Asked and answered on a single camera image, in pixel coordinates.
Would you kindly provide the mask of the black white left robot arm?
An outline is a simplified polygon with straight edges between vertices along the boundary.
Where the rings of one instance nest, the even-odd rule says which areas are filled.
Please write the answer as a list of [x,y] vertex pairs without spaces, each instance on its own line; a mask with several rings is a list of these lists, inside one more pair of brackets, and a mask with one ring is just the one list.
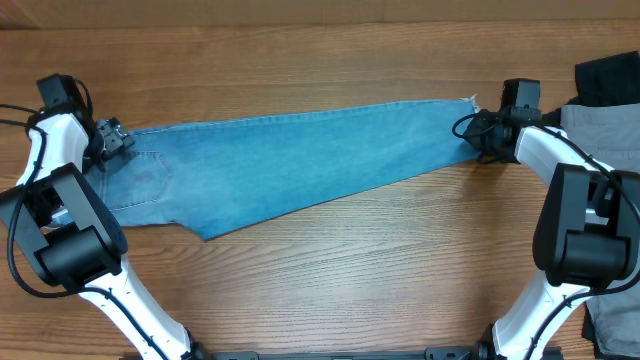
[[196,360],[210,352],[168,315],[136,275],[121,226],[84,178],[133,145],[120,122],[95,120],[86,85],[38,80],[43,107],[22,123],[31,143],[17,184],[1,194],[14,281],[42,299],[79,296],[98,308],[142,359]]

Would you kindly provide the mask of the light blue denim jeans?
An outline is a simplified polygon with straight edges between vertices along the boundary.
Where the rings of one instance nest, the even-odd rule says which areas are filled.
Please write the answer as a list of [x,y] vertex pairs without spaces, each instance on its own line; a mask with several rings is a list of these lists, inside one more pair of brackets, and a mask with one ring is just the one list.
[[474,157],[452,134],[470,98],[138,129],[86,178],[128,227],[181,225],[203,240]]

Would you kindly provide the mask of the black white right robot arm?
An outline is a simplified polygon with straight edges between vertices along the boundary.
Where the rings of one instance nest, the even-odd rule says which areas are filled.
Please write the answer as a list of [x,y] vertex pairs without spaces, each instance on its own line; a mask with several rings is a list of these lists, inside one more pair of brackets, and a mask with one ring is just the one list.
[[545,123],[540,91],[537,80],[508,79],[499,111],[461,119],[458,136],[480,160],[525,165],[548,187],[533,236],[537,270],[469,359],[559,359],[547,345],[577,307],[639,281],[638,174],[596,160]]

